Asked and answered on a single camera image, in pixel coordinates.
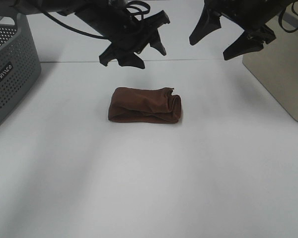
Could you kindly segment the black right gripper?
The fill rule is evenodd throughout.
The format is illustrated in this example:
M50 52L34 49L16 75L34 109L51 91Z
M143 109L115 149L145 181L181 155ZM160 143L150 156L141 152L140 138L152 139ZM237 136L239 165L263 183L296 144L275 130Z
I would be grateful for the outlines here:
M189 37L190 45L220 29L221 15L245 31L223 52L224 60L264 49L276 39L272 29L265 24L288 5L291 0L206 0L201 17Z

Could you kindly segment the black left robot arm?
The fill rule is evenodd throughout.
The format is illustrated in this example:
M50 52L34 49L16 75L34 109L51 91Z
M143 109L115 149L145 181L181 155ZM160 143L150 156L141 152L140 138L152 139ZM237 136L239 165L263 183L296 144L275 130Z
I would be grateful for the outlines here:
M12 7L25 15L42 13L73 32L110 41L99 56L104 66L117 60L119 66L144 69L145 63L138 55L146 46L166 55L158 29L170 23L169 17L163 10L149 16L151 7L142 0L16 0ZM70 27L52 16L53 12L74 14L97 34Z

